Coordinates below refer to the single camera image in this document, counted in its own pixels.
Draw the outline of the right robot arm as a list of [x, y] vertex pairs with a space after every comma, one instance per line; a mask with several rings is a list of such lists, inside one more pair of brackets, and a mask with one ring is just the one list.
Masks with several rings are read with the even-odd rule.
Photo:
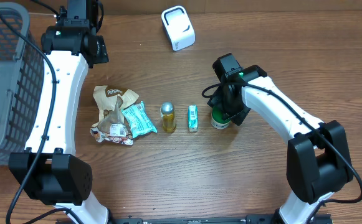
[[212, 65], [219, 84], [208, 105], [216, 119], [241, 125], [254, 110], [287, 145], [287, 180], [292, 189], [273, 215], [249, 215], [248, 223], [331, 223], [318, 209], [353, 180], [343, 126], [310, 115], [285, 96], [257, 65], [240, 66], [232, 54]]

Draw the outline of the green lid white jar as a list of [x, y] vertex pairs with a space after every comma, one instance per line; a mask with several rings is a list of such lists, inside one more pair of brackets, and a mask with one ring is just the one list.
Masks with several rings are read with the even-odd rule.
[[223, 116], [224, 113], [214, 106], [211, 111], [211, 125], [216, 129], [226, 129], [230, 125], [231, 119], [224, 119]]

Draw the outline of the teal white large packet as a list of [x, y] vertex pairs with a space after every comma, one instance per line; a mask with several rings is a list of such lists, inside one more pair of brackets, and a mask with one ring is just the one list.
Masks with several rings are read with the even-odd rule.
[[128, 121], [133, 139], [148, 133], [157, 133], [156, 127], [145, 112], [144, 101], [131, 105], [121, 112]]

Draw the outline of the brown snack package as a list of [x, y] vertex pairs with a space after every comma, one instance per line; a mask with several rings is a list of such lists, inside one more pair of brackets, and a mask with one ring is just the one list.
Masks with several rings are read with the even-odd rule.
[[134, 104], [139, 95], [131, 89], [100, 85], [94, 88], [93, 98], [99, 110], [99, 120], [90, 128], [90, 134], [96, 142], [132, 146], [133, 137], [121, 111]]

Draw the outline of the teal white small packet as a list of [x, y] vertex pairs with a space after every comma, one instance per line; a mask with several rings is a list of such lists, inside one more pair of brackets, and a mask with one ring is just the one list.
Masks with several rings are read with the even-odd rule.
[[188, 128], [190, 132], [198, 131], [198, 108], [196, 105], [189, 105]]

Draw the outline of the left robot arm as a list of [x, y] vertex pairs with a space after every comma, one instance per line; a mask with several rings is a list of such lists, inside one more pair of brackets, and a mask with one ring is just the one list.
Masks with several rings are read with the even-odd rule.
[[42, 34], [44, 59], [37, 116], [23, 152], [13, 152], [9, 169], [19, 192], [64, 212], [75, 223], [110, 223], [111, 213], [92, 192], [92, 168], [75, 155], [75, 121], [88, 71], [108, 62], [99, 30], [100, 1], [69, 1], [55, 12], [56, 24]]

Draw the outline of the yellow bottle with silver cap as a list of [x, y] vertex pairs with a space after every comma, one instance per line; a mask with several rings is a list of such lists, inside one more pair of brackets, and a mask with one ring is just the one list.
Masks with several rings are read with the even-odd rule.
[[164, 102], [161, 105], [160, 112], [163, 121], [163, 129], [167, 133], [173, 133], [176, 129], [176, 119], [173, 104], [168, 101]]

